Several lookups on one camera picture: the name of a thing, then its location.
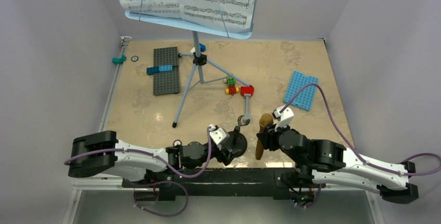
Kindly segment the black microphone stand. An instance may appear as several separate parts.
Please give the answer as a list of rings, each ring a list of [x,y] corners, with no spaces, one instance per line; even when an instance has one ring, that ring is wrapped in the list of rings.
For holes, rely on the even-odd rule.
[[[245,153],[248,147],[248,142],[245,135],[241,132],[241,127],[249,125],[250,122],[243,120],[244,115],[240,115],[237,119],[237,125],[233,131],[229,131],[231,138],[232,149],[240,149],[241,156]]]

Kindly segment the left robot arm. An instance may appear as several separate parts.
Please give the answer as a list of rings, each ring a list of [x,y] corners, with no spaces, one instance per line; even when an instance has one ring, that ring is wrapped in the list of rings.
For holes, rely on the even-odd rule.
[[[248,142],[237,130],[210,126],[206,133],[205,144],[193,141],[183,145],[175,140],[171,147],[148,149],[124,142],[115,131],[106,130],[75,138],[71,157],[64,164],[69,166],[69,177],[107,174],[149,187],[155,173],[174,172],[183,178],[196,178],[211,159],[227,166],[247,150]]]

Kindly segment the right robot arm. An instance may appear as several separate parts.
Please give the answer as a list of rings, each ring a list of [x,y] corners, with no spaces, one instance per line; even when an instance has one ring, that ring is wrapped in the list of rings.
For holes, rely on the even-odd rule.
[[[390,203],[409,204],[419,198],[418,187],[409,181],[408,174],[416,171],[413,162],[388,164],[383,171],[339,143],[309,139],[290,127],[268,125],[256,136],[265,150],[280,150],[294,162],[293,171],[279,177],[291,189],[330,183],[364,189]]]

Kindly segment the gold microphone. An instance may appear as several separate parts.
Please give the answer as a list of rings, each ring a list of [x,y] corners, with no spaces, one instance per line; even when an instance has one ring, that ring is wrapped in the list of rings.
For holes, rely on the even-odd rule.
[[[259,120],[260,130],[256,134],[257,144],[255,149],[255,158],[261,160],[265,150],[268,150],[268,140],[267,140],[267,126],[274,123],[274,118],[272,114],[264,113]]]

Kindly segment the light blue music stand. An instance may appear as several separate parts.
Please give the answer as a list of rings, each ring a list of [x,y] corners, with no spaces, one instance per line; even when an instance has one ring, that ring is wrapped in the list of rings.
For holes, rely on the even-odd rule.
[[[154,24],[159,24],[159,25],[166,25],[169,27],[174,27],[174,28],[179,28],[179,29],[186,29],[186,30],[191,30],[192,31],[192,38],[193,38],[193,44],[194,47],[196,48],[196,52],[194,54],[182,54],[179,53],[178,56],[179,57],[192,57],[192,69],[191,72],[189,74],[189,79],[187,81],[187,85],[184,89],[181,101],[180,101],[180,105],[179,108],[177,110],[176,116],[173,120],[172,123],[172,127],[176,127],[178,124],[178,120],[181,114],[181,111],[183,109],[184,106],[184,102],[186,100],[187,94],[188,92],[193,88],[193,86],[191,86],[191,81],[193,79],[193,76],[195,74],[195,71],[198,71],[199,73],[199,80],[195,83],[196,85],[198,84],[208,84],[208,83],[212,83],[212,82],[216,82],[216,81],[220,81],[223,78],[217,78],[215,80],[210,80],[210,81],[206,81],[204,79],[204,74],[203,74],[203,66],[206,64],[210,64],[213,67],[215,67],[216,69],[222,71],[224,74],[226,74],[226,77],[231,76],[233,77],[237,82],[241,83],[243,86],[252,86],[251,84],[245,82],[244,80],[240,79],[239,77],[235,76],[234,74],[232,74],[231,72],[227,71],[226,69],[222,68],[220,65],[216,64],[215,62],[213,62],[212,60],[208,59],[207,56],[205,54],[203,54],[200,51],[200,41],[199,41],[199,33],[208,33],[208,34],[212,34],[212,35],[219,35],[219,36],[227,36],[227,37],[232,37],[232,38],[236,38],[236,39],[246,39],[248,37],[251,36],[251,31],[245,32],[245,33],[235,33],[231,30],[229,30],[226,27],[226,21],[225,21],[225,15],[221,14],[221,19],[222,19],[222,23],[223,23],[223,30],[215,30],[215,29],[211,29],[208,27],[203,27],[200,24],[196,24],[196,23],[191,23],[188,21],[185,21],[183,19],[175,19],[175,18],[164,18],[164,17],[158,17],[158,16],[151,16],[151,15],[147,15],[147,14],[142,14],[142,13],[135,13],[135,12],[126,12],[126,16],[130,19],[138,19],[139,21],[143,21],[143,22],[149,22],[149,23],[154,23]]]

